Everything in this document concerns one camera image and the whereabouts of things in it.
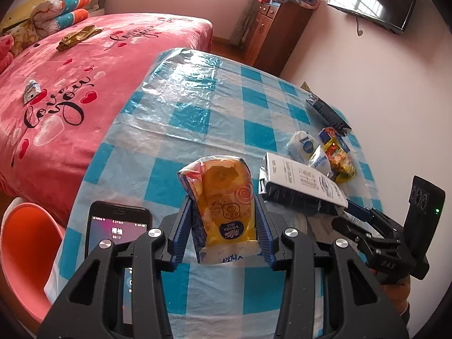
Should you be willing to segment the person right hand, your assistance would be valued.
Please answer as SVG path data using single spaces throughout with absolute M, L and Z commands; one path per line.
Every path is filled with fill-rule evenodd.
M 399 315 L 403 315 L 409 311 L 408 297 L 411 292 L 410 276 L 404 277 L 394 284 L 382 285 L 382 289 Z

